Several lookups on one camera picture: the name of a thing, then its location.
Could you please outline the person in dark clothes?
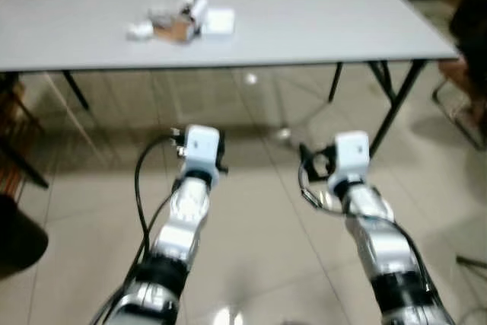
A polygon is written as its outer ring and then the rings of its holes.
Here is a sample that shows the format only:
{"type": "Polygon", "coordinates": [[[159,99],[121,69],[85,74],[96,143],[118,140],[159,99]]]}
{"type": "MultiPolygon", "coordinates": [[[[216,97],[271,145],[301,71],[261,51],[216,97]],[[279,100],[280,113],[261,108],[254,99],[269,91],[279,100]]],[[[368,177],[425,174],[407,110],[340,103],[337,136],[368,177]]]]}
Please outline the person in dark clothes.
{"type": "Polygon", "coordinates": [[[487,0],[462,0],[449,23],[460,57],[438,64],[448,81],[465,92],[470,106],[463,121],[477,124],[486,110],[487,0]]]}

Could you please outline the white cardboard box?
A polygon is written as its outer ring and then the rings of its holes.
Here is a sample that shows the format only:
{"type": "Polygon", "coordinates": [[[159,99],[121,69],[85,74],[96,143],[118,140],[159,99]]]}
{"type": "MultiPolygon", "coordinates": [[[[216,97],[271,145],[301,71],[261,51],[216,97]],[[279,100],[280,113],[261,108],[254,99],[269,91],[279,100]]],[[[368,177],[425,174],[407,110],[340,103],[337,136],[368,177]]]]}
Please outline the white cardboard box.
{"type": "Polygon", "coordinates": [[[229,8],[208,9],[202,18],[199,33],[204,37],[223,37],[233,35],[236,12],[229,8]]]}

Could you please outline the black soft bag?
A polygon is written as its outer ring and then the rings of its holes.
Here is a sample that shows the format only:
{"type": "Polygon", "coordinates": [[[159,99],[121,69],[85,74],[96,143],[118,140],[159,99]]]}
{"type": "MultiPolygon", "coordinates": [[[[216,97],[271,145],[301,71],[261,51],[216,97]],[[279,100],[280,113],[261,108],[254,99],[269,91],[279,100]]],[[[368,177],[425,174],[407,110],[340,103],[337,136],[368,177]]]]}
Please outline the black soft bag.
{"type": "Polygon", "coordinates": [[[44,256],[49,235],[18,208],[8,194],[0,194],[0,280],[24,272],[44,256]]]}

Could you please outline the white crumpled paper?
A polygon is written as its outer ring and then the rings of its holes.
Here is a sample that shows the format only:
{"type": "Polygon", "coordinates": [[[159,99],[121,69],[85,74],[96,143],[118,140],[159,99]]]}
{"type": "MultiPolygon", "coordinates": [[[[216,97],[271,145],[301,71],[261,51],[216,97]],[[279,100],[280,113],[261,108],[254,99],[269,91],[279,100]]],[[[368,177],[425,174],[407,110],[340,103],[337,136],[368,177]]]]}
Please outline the white crumpled paper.
{"type": "Polygon", "coordinates": [[[150,40],[155,37],[155,27],[152,22],[133,23],[126,26],[126,39],[150,40]]]}

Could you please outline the grey table with black legs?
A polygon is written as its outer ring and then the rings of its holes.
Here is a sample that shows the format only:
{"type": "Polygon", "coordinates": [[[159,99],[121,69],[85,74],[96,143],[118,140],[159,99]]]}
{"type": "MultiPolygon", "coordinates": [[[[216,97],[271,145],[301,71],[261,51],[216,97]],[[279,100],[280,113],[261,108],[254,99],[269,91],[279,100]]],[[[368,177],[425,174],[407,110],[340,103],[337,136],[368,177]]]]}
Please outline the grey table with black legs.
{"type": "Polygon", "coordinates": [[[126,25],[160,0],[0,0],[0,72],[73,72],[410,62],[375,133],[380,144],[428,62],[456,48],[407,0],[209,0],[234,11],[215,42],[132,42],[126,25]]]}

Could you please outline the white plastic bottle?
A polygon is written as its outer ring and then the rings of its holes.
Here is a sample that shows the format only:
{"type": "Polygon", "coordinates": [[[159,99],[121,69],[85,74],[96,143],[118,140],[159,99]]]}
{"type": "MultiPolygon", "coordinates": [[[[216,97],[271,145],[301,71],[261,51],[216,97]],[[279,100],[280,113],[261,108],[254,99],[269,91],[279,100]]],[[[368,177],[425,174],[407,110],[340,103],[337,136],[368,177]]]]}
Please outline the white plastic bottle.
{"type": "Polygon", "coordinates": [[[180,14],[192,21],[198,21],[206,13],[208,0],[180,0],[180,14]]]}

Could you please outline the brown wooden rack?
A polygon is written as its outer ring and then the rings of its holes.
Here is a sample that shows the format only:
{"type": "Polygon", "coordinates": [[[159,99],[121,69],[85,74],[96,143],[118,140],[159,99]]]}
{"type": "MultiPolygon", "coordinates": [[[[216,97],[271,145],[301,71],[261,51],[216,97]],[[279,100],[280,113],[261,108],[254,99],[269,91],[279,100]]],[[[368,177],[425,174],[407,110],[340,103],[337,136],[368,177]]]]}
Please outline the brown wooden rack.
{"type": "Polygon", "coordinates": [[[24,102],[20,75],[0,72],[0,193],[15,196],[25,183],[45,188],[29,155],[44,128],[24,102]]]}

